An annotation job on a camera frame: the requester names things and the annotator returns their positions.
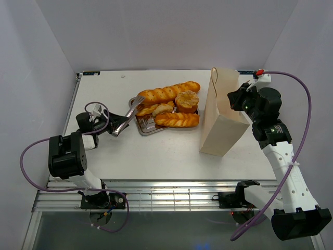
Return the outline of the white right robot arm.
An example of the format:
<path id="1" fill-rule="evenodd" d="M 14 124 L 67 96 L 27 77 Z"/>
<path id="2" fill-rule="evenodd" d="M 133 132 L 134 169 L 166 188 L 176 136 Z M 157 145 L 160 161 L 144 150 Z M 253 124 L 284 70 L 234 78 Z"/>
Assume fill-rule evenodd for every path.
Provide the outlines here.
<path id="1" fill-rule="evenodd" d="M 257 89 L 244 83 L 227 95 L 234 111 L 243 111 L 252 121 L 252 133 L 268 159 L 282 199 L 267 193 L 256 181 L 238 183 L 235 201 L 241 207 L 253 204 L 259 213 L 244 227 L 253 226 L 265 215 L 276 236 L 284 241 L 318 235 L 332 219 L 327 208 L 320 208 L 301 174 L 293 152 L 290 133 L 278 118 L 280 93 L 270 87 Z"/>

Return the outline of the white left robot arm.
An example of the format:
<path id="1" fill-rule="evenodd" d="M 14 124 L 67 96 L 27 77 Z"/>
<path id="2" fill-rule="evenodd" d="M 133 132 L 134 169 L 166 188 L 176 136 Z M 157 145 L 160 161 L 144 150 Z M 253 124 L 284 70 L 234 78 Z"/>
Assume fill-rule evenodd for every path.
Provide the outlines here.
<path id="1" fill-rule="evenodd" d="M 52 177 L 70 180 L 78 187 L 82 196 L 81 207 L 92 209 L 124 209 L 125 193 L 111 194 L 104 181 L 88 169 L 86 151 L 98 147 L 98 136 L 111 134 L 128 117 L 112 114 L 106 110 L 90 115 L 87 112 L 76 116 L 79 129 L 67 136 L 53 136 L 49 139 L 48 169 Z"/>

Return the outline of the round sesame fake bread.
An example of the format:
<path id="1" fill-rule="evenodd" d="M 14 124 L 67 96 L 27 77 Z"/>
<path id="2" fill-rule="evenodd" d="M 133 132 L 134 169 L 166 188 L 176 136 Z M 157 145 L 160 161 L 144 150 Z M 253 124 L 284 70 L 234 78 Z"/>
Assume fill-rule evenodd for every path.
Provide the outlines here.
<path id="1" fill-rule="evenodd" d="M 193 114 L 199 103 L 199 97 L 191 90 L 181 92 L 175 98 L 176 109 L 179 113 Z"/>

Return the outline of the long fake baguette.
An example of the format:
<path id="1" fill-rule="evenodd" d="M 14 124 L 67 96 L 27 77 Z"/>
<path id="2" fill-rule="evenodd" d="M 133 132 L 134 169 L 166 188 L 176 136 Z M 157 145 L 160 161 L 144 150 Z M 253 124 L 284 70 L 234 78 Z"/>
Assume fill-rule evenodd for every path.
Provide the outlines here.
<path id="1" fill-rule="evenodd" d="M 179 83 L 172 86 L 166 86 L 163 88 L 156 88 L 152 90 L 144 90 L 139 92 L 139 96 L 144 97 L 144 105 L 154 105 L 160 103 L 167 103 L 175 100 L 177 95 L 185 91 L 199 92 L 201 86 L 197 82 L 188 81 L 185 83 Z"/>

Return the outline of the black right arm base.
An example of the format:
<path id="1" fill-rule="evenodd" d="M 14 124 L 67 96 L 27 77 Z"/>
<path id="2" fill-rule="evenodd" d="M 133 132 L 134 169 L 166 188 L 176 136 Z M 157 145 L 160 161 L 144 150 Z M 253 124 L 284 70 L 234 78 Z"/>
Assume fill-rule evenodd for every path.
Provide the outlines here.
<path id="1" fill-rule="evenodd" d="M 238 198 L 236 192 L 218 192 L 212 196 L 212 201 L 218 202 L 219 208 L 243 208 L 248 204 Z"/>

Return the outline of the cream paper bag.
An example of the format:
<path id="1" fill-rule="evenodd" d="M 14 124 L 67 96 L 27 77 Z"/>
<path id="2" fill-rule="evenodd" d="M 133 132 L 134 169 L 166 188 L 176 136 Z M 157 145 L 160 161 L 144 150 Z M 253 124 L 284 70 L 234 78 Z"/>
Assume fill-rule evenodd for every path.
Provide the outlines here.
<path id="1" fill-rule="evenodd" d="M 245 116 L 230 107 L 227 95 L 238 89 L 238 71 L 211 69 L 199 146 L 201 153 L 223 157 L 249 127 Z"/>

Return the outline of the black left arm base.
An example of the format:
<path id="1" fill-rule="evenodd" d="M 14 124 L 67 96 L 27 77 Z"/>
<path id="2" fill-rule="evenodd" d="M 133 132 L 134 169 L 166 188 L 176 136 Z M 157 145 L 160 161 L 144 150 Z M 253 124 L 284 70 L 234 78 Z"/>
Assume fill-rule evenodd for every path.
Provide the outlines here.
<path id="1" fill-rule="evenodd" d="M 82 194 L 81 209 L 125 209 L 126 203 L 124 197 L 126 193 L 99 192 L 93 195 Z"/>

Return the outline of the silver metal tongs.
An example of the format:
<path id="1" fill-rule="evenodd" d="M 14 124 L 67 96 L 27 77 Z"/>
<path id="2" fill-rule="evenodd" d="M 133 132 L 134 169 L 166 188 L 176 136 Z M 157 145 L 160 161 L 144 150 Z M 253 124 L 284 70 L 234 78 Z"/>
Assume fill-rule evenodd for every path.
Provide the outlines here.
<path id="1" fill-rule="evenodd" d="M 137 95 L 135 98 L 132 98 L 129 101 L 130 109 L 125 114 L 128 117 L 127 123 L 129 124 L 130 121 L 134 118 L 134 116 L 138 113 L 138 106 L 145 100 L 145 98 L 141 95 Z"/>

